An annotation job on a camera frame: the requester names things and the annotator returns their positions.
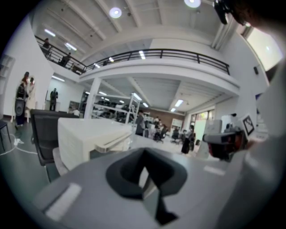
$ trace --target white shirt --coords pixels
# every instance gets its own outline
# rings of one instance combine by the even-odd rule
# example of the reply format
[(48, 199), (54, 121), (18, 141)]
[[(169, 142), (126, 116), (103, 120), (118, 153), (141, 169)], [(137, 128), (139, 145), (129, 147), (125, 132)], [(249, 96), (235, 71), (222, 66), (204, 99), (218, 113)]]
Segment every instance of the white shirt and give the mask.
[(79, 116), (79, 115), (80, 115), (79, 110), (74, 110), (72, 113), (73, 113), (74, 115), (76, 115), (76, 116)]

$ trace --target floor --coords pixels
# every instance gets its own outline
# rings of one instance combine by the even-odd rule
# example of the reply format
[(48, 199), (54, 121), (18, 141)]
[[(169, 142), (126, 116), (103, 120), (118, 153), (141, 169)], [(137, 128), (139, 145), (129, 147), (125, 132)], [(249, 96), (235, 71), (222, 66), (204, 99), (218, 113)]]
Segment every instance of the floor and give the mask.
[[(7, 135), (6, 128), (1, 130), (5, 151), (0, 145), (0, 169), (14, 195), (32, 201), (36, 194), (59, 177), (55, 164), (45, 167), (40, 165), (35, 146), (31, 143), (32, 127), (30, 123), (15, 129), (14, 124), (9, 119), (4, 119), (8, 123), (11, 142)], [(21, 139), (23, 144), (14, 146), (15, 138)], [(168, 136), (164, 142), (155, 142), (148, 138), (136, 138), (134, 147), (153, 147), (172, 153), (181, 153), (182, 144), (171, 143)]]

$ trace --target black metal railing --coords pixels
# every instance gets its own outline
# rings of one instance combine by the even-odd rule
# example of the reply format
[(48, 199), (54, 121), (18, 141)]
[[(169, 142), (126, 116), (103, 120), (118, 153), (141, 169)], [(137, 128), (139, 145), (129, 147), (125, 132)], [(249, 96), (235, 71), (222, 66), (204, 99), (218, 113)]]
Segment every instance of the black metal railing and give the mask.
[(73, 58), (73, 57), (68, 57), (68, 54), (60, 49), (58, 49), (57, 47), (49, 44), (49, 47), (46, 48), (43, 46), (43, 44), (45, 43), (43, 39), (35, 36), (43, 54), (45, 55), (45, 57), (68, 69), (73, 71), (74, 73), (81, 75), (83, 73), (85, 73), (87, 66), (84, 65), (83, 63), (81, 63), (80, 61), (78, 61), (77, 59)]
[(140, 51), (143, 52), (144, 57), (146, 59), (156, 59), (156, 58), (184, 59), (193, 63), (210, 65), (216, 69), (226, 72), (229, 75), (229, 65), (224, 63), (223, 61), (196, 52), (177, 50), (177, 49), (143, 49), (143, 50), (124, 52), (117, 55), (113, 55), (111, 57), (101, 59), (91, 65), (88, 65), (85, 70), (87, 72), (95, 68), (103, 67), (113, 63), (142, 59), (142, 54), (139, 53)]

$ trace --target white column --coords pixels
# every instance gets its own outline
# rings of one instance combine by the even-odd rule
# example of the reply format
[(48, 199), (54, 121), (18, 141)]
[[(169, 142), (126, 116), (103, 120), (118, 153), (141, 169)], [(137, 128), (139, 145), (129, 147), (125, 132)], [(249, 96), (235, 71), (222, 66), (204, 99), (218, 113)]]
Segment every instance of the white column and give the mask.
[(91, 112), (93, 110), (93, 103), (95, 102), (95, 98), (99, 89), (101, 83), (101, 78), (94, 78), (93, 84), (90, 89), (90, 94), (88, 95), (88, 100), (86, 102), (85, 112), (84, 112), (84, 118), (90, 119), (91, 118)]
[(191, 124), (191, 114), (187, 114), (184, 119), (183, 130), (189, 130), (189, 126)]

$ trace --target brown wall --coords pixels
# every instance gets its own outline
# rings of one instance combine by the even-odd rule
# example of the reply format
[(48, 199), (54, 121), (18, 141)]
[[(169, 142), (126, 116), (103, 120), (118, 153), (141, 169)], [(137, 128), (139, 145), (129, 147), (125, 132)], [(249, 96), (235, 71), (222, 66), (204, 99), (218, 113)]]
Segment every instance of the brown wall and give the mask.
[(183, 122), (185, 119), (183, 115), (171, 114), (168, 112), (151, 110), (148, 108), (142, 108), (141, 110), (143, 110), (143, 112), (150, 112), (150, 116), (153, 118), (156, 118), (158, 116), (159, 119), (161, 119), (162, 124), (165, 124), (169, 130), (171, 129), (173, 119), (183, 120)]

